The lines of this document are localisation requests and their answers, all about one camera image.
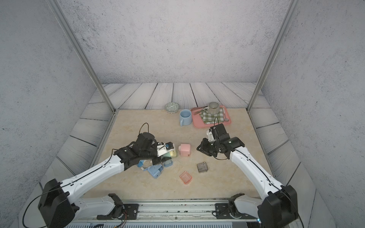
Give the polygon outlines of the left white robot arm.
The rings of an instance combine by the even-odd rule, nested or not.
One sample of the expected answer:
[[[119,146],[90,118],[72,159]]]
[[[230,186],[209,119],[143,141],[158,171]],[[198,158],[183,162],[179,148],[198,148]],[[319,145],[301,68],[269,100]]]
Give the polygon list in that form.
[[[132,142],[113,151],[108,159],[79,175],[61,182],[50,180],[44,186],[38,204],[46,227],[64,228],[75,219],[94,215],[102,219],[126,219],[124,204],[114,193],[98,199],[81,197],[106,179],[126,171],[141,160],[160,162],[162,156],[174,148],[172,142]]]

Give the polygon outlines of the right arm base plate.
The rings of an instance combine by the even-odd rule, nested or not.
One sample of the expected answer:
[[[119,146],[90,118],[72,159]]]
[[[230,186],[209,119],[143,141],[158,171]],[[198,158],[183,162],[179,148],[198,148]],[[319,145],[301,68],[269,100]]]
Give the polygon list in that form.
[[[253,219],[253,220],[257,220],[255,217],[253,217],[251,215],[242,214],[239,212],[236,212],[234,215],[231,212],[228,203],[216,203],[215,210],[212,212],[212,215],[216,219]]]

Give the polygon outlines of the pink pencil sharpener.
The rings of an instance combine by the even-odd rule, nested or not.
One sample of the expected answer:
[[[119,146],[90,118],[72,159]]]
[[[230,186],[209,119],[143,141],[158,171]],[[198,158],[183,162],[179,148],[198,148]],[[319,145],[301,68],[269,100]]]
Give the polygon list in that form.
[[[191,156],[191,145],[188,143],[182,143],[178,147],[180,156],[190,157]]]

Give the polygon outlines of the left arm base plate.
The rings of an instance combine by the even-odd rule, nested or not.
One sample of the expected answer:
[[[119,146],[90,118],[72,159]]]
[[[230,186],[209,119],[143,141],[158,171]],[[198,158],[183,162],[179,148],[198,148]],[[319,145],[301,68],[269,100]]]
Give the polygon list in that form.
[[[97,220],[136,220],[138,215],[139,204],[117,205],[108,215],[97,215]]]

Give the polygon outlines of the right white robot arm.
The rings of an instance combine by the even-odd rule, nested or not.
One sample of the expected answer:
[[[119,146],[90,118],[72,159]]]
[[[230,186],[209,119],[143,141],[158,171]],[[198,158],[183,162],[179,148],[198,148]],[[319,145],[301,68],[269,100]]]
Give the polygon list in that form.
[[[228,212],[233,219],[247,214],[258,219],[264,228],[283,228],[300,218],[296,190],[290,185],[282,185],[270,175],[239,138],[215,139],[212,142],[203,138],[197,150],[213,157],[224,154],[244,172],[259,193],[259,199],[242,193],[232,196]]]

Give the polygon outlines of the green yellow pencil sharpener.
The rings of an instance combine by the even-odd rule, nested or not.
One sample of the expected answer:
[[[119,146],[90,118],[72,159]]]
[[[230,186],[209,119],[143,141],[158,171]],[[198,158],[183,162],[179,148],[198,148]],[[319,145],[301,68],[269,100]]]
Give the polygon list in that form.
[[[174,158],[176,156],[177,156],[177,152],[176,152],[175,148],[163,155],[163,157],[170,157],[170,158]]]

